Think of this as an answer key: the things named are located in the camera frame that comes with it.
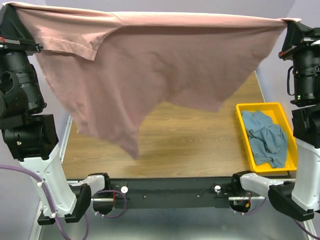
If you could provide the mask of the pink t shirt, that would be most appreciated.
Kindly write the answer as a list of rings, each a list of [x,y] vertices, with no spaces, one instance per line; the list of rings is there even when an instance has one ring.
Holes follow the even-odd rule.
[[[163,101],[217,111],[271,53],[288,18],[105,12],[12,2],[43,49],[45,80],[81,134],[139,156]]]

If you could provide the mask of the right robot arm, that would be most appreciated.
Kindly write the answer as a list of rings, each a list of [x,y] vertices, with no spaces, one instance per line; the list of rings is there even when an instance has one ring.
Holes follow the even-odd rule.
[[[298,153],[295,182],[242,171],[233,174],[230,191],[266,197],[278,212],[304,222],[320,211],[320,29],[289,21],[278,57],[293,62],[287,76],[293,76],[291,103],[298,107],[292,111]]]

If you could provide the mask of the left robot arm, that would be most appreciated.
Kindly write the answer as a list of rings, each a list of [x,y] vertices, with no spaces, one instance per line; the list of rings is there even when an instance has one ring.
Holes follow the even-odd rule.
[[[106,173],[89,175],[68,184],[60,160],[59,139],[54,117],[43,114],[47,106],[38,76],[28,57],[42,46],[20,20],[15,8],[0,10],[0,130],[12,157],[22,172],[31,174],[42,202],[38,224],[52,225],[59,218],[77,223],[97,194],[110,194]]]

